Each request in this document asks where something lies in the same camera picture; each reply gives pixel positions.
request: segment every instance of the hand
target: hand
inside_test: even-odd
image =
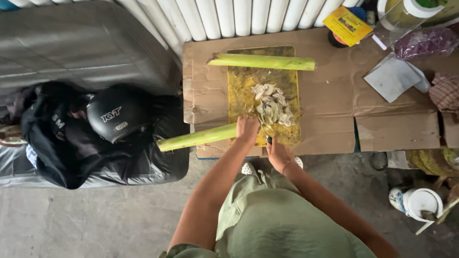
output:
[[[266,150],[268,151],[269,162],[281,174],[284,174],[284,169],[288,163],[295,162],[293,153],[288,147],[280,144],[277,137],[273,138],[272,145],[269,143],[266,144]]]
[[[250,146],[254,146],[257,141],[260,122],[257,118],[245,114],[237,118],[236,140],[241,140]]]

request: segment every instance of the white bucket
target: white bucket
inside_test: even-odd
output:
[[[422,218],[421,211],[436,213],[437,218],[443,214],[442,199],[436,192],[427,188],[406,190],[395,187],[389,193],[389,201],[397,210],[418,221],[430,221]]]

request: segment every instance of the white shoe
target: white shoe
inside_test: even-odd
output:
[[[300,157],[296,156],[295,157],[295,162],[298,164],[298,166],[303,168],[303,161],[300,159]]]
[[[253,167],[252,163],[250,163],[250,162],[246,162],[246,163],[242,166],[241,172],[242,172],[244,175],[256,175],[256,174],[257,174],[255,168]]]

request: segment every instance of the black helmet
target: black helmet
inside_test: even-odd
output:
[[[115,141],[150,123],[143,108],[143,91],[129,86],[113,86],[97,93],[87,106],[88,120],[100,136]]]

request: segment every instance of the green shirt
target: green shirt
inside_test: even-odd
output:
[[[246,175],[231,188],[218,216],[215,250],[180,244],[167,258],[375,258],[356,236],[306,201],[273,170]]]

